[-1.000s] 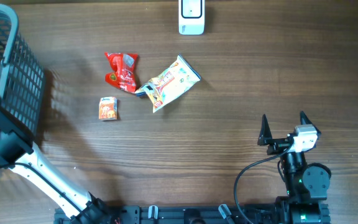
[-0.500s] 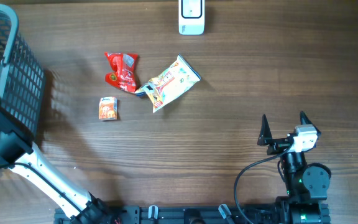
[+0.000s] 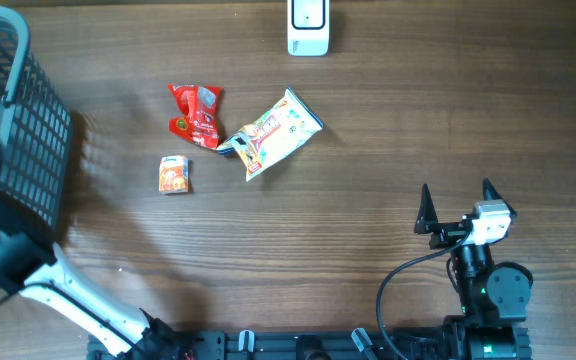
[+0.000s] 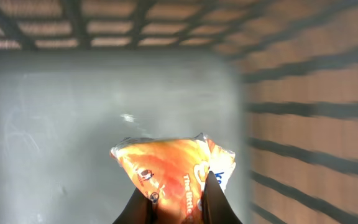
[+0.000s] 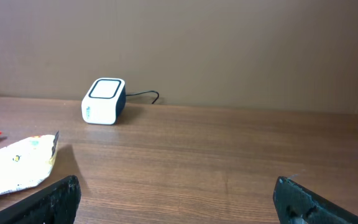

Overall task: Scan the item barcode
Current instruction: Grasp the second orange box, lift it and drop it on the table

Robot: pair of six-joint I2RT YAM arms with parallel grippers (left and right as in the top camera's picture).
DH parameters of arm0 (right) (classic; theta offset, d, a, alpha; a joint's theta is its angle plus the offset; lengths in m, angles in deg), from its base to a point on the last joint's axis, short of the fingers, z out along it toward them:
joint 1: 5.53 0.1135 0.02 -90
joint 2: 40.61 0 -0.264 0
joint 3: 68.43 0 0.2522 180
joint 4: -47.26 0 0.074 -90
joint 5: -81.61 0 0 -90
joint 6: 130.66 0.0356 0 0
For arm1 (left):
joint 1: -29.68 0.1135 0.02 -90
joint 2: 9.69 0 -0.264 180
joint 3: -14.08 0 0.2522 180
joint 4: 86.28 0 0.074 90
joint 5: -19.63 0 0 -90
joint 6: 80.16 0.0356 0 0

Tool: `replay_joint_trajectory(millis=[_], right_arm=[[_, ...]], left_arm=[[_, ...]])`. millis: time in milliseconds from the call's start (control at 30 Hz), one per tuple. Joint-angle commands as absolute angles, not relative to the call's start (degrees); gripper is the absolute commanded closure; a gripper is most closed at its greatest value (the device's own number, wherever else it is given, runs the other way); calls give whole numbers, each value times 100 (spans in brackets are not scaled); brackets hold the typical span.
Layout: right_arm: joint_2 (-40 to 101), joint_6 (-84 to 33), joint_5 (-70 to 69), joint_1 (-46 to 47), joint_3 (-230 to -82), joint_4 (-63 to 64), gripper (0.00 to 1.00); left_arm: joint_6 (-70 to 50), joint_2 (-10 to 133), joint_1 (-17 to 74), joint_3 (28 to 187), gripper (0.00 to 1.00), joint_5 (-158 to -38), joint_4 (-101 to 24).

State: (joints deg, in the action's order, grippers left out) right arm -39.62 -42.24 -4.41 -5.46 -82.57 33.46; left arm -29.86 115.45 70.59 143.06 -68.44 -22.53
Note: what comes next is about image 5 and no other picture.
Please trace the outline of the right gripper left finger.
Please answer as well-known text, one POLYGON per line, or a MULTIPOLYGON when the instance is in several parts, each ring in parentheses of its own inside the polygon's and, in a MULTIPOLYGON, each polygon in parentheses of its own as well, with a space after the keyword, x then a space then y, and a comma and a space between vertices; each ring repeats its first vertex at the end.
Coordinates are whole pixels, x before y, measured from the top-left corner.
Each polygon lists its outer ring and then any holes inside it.
POLYGON ((81 200, 77 176, 69 175, 0 211, 0 224, 73 224, 81 200))

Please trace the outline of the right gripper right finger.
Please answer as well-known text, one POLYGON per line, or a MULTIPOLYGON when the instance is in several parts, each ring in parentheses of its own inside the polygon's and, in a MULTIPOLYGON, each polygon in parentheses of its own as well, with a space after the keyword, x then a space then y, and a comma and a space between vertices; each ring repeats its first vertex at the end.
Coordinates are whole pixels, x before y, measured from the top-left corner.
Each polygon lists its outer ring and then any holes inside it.
POLYGON ((358 224, 357 215, 284 176, 277 179, 273 203, 281 224, 358 224))

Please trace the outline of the yellow snack bag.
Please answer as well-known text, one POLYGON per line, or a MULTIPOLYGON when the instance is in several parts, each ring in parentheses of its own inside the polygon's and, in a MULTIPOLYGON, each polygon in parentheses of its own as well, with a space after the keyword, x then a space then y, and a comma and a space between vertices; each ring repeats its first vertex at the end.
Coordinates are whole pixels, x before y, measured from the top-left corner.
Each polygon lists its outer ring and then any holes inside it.
POLYGON ((0 195, 38 186, 57 156, 59 133, 31 136, 0 149, 0 195))

